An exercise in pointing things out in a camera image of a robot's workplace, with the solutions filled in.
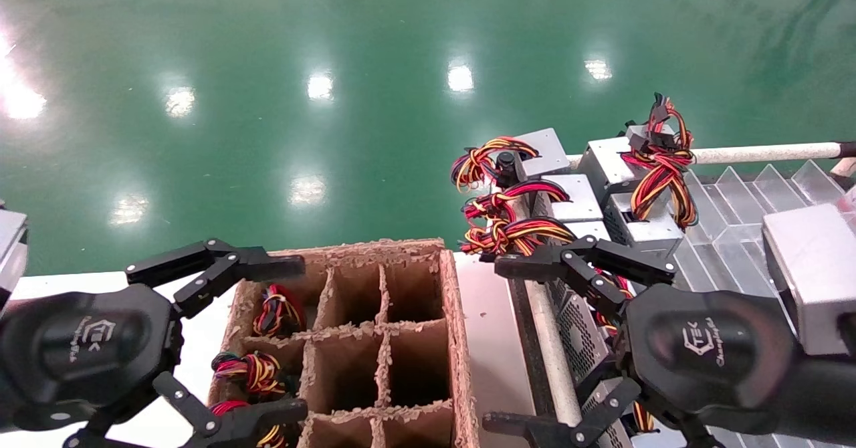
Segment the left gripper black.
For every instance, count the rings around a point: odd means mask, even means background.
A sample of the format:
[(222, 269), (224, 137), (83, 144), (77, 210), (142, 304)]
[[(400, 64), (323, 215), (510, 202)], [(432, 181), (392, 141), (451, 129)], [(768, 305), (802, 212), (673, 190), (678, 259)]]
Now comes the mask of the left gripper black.
[[(305, 273), (300, 254), (272, 256), (261, 246), (212, 238), (129, 265), (128, 283), (144, 286), (67, 292), (9, 308), (2, 316), (2, 432), (91, 419), (125, 423), (159, 394), (193, 428), (184, 447), (255, 447), (272, 427), (305, 420), (306, 402), (280, 399), (214, 414), (169, 374), (183, 347), (178, 316), (192, 319), (241, 280)], [(175, 308), (150, 289), (191, 274), (197, 277), (174, 293)]]

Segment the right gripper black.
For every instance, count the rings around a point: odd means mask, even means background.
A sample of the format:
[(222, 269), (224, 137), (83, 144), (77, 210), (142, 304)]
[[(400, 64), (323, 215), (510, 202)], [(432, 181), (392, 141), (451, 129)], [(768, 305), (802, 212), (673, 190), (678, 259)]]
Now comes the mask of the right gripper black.
[[(629, 301), (602, 271), (652, 287)], [(490, 411), (484, 430), (523, 438), (531, 447), (590, 447), (640, 393), (646, 411), (670, 429), (702, 425), (767, 435), (782, 420), (776, 400), (800, 348), (774, 298), (677, 290), (665, 285), (675, 277), (672, 262), (595, 237), (542, 245), (529, 256), (501, 255), (495, 273), (558, 280), (606, 319), (623, 314), (625, 365), (640, 386), (621, 378), (575, 426)]]

